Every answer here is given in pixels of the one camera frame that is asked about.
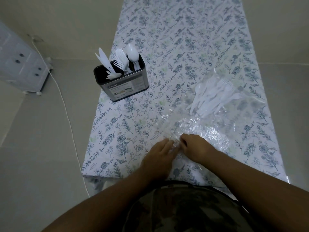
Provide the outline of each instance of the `cutlery holder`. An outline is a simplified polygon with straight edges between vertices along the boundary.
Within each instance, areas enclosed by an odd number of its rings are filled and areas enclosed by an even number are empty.
[[[113,62],[114,61],[111,61],[111,65],[115,72],[123,74],[124,72],[116,67]],[[141,67],[140,70],[122,75],[121,77],[118,77],[114,80],[107,79],[107,69],[103,65],[97,66],[93,70],[97,84],[103,89],[103,91],[113,102],[120,101],[149,88],[146,66],[141,55],[139,55],[138,63]],[[134,69],[133,63],[131,61],[129,68],[131,70]]]

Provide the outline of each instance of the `person's left hand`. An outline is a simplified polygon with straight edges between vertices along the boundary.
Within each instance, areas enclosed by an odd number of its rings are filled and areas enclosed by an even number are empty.
[[[179,147],[172,151],[174,141],[164,139],[156,143],[144,157],[138,169],[148,181],[165,180],[171,169],[172,161],[179,152]]]

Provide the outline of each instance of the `table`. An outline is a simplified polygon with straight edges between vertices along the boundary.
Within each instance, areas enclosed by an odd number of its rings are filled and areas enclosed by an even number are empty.
[[[142,55],[148,90],[112,102],[102,91],[82,174],[123,178],[163,139],[155,123],[215,67],[265,105],[230,140],[226,154],[286,180],[275,130],[241,0],[124,0],[112,47],[134,44]],[[176,158],[168,179],[220,186],[209,171]]]

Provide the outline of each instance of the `power cord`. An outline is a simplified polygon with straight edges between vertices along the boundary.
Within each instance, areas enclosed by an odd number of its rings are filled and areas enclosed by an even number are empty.
[[[43,57],[42,57],[40,51],[38,50],[38,48],[37,48],[36,45],[34,44],[34,38],[33,38],[33,37],[32,37],[32,44],[33,44],[33,46],[36,48],[37,52],[38,52],[39,55],[41,56],[41,59],[43,60],[45,66],[46,66],[47,69],[48,69],[48,66],[47,66],[47,64],[45,63],[45,61],[44,61],[44,59],[43,59]],[[64,110],[66,111],[66,117],[67,117],[67,119],[68,119],[68,121],[69,121],[70,130],[71,130],[71,134],[72,134],[72,140],[73,140],[74,149],[75,149],[75,154],[76,154],[76,158],[77,158],[77,161],[78,161],[78,166],[79,166],[80,172],[82,172],[82,169],[81,169],[80,164],[79,164],[78,155],[77,155],[77,150],[76,150],[76,145],[75,145],[75,141],[74,141],[74,136],[73,136],[72,126],[71,126],[71,121],[70,121],[70,119],[69,119],[68,112],[67,112],[67,110],[66,110],[66,104],[65,104],[65,102],[64,102],[64,99],[63,99],[63,96],[62,96],[62,93],[61,93],[61,90],[60,90],[60,88],[59,88],[58,83],[56,82],[55,78],[52,76],[52,73],[50,72],[50,70],[48,70],[48,71],[49,71],[50,76],[52,77],[52,79],[53,79],[54,82],[56,83],[56,86],[57,86],[57,88],[58,88],[58,90],[59,90],[60,97],[61,97],[62,102],[63,102],[63,105],[64,105]],[[84,186],[85,186],[85,189],[86,189],[86,191],[87,191],[88,197],[90,198],[90,195],[89,195],[89,192],[88,192],[88,189],[87,189],[87,186],[86,186],[86,183],[85,183],[85,179],[84,179],[84,178],[83,178],[83,182],[84,182]]]

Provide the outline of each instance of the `person's right hand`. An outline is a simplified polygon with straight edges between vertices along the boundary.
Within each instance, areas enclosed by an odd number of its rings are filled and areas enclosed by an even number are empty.
[[[184,154],[194,162],[202,164],[208,155],[217,152],[211,144],[196,134],[182,134],[180,136],[180,147]]]

